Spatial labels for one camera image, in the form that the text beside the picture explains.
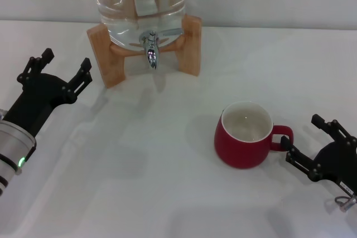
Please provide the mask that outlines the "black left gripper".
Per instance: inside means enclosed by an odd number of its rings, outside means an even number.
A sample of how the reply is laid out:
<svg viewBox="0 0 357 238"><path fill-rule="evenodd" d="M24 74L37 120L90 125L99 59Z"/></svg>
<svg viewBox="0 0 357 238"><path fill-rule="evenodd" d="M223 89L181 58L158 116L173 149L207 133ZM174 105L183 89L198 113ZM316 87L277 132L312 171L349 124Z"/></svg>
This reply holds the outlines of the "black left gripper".
<svg viewBox="0 0 357 238"><path fill-rule="evenodd" d="M17 78L22 84L22 93L4 116L5 121L19 126L33 137L39 133L56 107L76 102L79 94L93 80L91 62L87 57L69 82L54 75L40 74L53 58L54 53L50 48L41 57L30 57L23 74Z"/></svg>

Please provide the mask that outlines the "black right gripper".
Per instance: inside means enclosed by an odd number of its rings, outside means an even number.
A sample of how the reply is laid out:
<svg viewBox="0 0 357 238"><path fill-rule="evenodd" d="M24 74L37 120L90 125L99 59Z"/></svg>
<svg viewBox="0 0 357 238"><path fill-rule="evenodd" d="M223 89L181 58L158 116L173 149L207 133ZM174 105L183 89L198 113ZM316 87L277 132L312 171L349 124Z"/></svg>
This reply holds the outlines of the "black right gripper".
<svg viewBox="0 0 357 238"><path fill-rule="evenodd" d="M356 195L356 138L336 120L325 122L314 114L311 123L328 134L334 142L322 148L315 159L301 153L291 141L282 136L280 145L287 152L290 163L313 181L329 180L337 184L350 197Z"/></svg>

